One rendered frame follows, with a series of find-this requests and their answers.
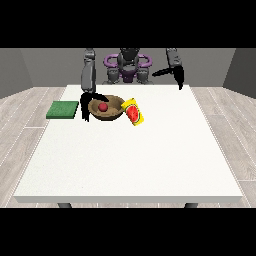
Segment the brown wooden bowl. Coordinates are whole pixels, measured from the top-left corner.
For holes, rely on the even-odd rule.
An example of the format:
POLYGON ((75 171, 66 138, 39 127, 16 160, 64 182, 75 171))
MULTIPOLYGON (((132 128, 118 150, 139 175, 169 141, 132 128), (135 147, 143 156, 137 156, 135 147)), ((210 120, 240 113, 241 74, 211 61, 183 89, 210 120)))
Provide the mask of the brown wooden bowl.
POLYGON ((89 112, 100 121, 113 121, 119 118, 123 114, 121 105, 124 100, 119 96, 106 95, 108 102, 102 102, 101 100, 92 99, 88 104, 89 112), (106 111, 100 111, 99 105, 105 103, 107 105, 106 111))

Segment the yellow cup with melon print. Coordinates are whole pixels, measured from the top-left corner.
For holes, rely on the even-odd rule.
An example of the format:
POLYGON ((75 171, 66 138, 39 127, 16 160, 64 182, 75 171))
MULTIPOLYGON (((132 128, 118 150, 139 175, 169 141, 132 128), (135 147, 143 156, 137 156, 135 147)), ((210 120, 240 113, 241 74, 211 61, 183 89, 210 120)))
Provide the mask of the yellow cup with melon print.
POLYGON ((134 98, 131 98, 121 104, 121 108, 126 113, 127 117, 134 126, 137 126, 144 122, 144 117, 138 107, 138 104, 134 98))

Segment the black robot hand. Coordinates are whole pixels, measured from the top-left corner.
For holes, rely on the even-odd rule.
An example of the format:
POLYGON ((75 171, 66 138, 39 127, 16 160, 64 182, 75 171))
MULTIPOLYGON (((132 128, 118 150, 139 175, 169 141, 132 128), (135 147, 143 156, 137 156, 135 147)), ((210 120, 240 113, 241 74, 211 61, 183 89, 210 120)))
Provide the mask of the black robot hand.
POLYGON ((185 74, 184 74, 184 69, 182 66, 168 67, 166 69, 162 69, 162 70, 154 72, 152 74, 152 76, 157 77, 157 76, 162 76, 162 75, 166 75, 166 74, 173 75, 175 81, 178 83, 179 89, 183 88, 185 74))
POLYGON ((88 110, 88 104, 92 99, 96 99, 96 100, 101 100, 104 102, 108 102, 108 99, 106 96, 102 95, 102 94, 98 94, 98 93, 89 93, 89 92, 84 92, 81 95, 80 98, 80 104, 81 104, 81 111, 82 111, 82 118, 85 121, 89 121, 89 115, 90 112, 88 110))

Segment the green square pad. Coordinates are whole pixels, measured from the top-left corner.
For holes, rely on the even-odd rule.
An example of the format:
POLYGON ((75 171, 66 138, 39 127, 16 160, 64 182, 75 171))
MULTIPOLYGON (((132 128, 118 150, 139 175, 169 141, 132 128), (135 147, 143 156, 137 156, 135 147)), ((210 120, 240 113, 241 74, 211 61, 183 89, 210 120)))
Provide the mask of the green square pad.
POLYGON ((78 101, 54 101, 47 114, 47 119, 73 119, 75 117, 78 101))

